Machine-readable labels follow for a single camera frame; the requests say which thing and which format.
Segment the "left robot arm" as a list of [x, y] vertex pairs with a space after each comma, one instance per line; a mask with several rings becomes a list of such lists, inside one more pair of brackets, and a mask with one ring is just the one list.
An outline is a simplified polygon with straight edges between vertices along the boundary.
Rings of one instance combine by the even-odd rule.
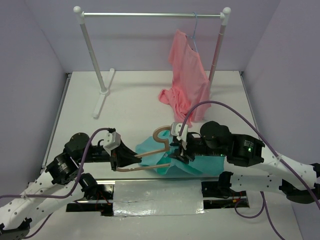
[[98, 196], [96, 179], [84, 172], [85, 163], [110, 163], [113, 171], [142, 161], [128, 148], [114, 128], [106, 128], [103, 143], [92, 145], [86, 133], [74, 134], [64, 145], [62, 153], [49, 163], [40, 176], [18, 195], [1, 196], [10, 202], [0, 208], [0, 238], [23, 240], [33, 225], [48, 217], [55, 207], [79, 199]]

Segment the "teal t shirt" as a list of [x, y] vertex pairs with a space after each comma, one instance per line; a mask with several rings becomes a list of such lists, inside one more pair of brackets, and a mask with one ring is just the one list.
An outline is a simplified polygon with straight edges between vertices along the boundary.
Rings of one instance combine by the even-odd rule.
[[[172, 142], [173, 137], [170, 136], [169, 130], [164, 130], [158, 135], [161, 139], [168, 139]], [[163, 143], [156, 142], [152, 136], [135, 147], [137, 154], [155, 151], [163, 147]], [[194, 176], [219, 176], [224, 171], [225, 157], [223, 156], [196, 156], [194, 161], [185, 164], [177, 159], [170, 158], [169, 154], [173, 153], [174, 147], [170, 147], [169, 152], [161, 152], [154, 155], [143, 157], [141, 166], [155, 166], [162, 164], [170, 164], [168, 167], [152, 169], [159, 175], [180, 174], [182, 172]]]

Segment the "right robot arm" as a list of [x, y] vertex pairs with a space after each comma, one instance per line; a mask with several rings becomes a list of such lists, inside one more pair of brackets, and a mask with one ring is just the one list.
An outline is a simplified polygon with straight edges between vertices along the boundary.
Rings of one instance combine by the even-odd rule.
[[171, 158], [187, 165], [198, 162], [200, 157], [226, 160], [227, 165], [218, 175], [217, 190], [221, 195], [273, 192], [299, 204], [310, 204], [320, 198], [318, 163], [304, 164], [284, 155], [275, 156], [261, 140], [231, 133], [227, 126], [215, 121], [204, 123], [198, 137], [179, 122], [171, 124], [170, 134], [171, 145], [176, 147]]

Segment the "tan wooden hanger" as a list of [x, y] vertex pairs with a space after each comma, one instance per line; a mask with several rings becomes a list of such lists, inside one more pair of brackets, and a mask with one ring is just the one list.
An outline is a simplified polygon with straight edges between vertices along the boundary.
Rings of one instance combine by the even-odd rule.
[[[143, 157], [149, 157], [151, 155], [168, 152], [170, 150], [169, 140], [166, 138], [160, 138], [160, 137], [158, 137], [158, 135], [159, 135], [159, 133], [161, 133], [163, 131], [170, 131], [170, 130], [171, 130], [171, 126], [165, 125], [165, 126], [158, 127], [152, 134], [152, 138], [155, 142], [164, 144], [163, 148], [153, 150], [153, 151], [144, 152], [141, 154], [137, 154], [135, 157], [141, 159]], [[152, 169], [158, 169], [158, 168], [166, 168], [166, 167], [169, 167], [170, 165], [171, 165], [170, 163], [164, 163], [164, 164], [159, 164], [159, 165], [141, 166], [141, 167], [134, 167], [134, 168], [117, 167], [116, 171], [121, 172], [121, 173], [126, 173], [126, 172], [135, 172], [135, 171], [152, 170]]]

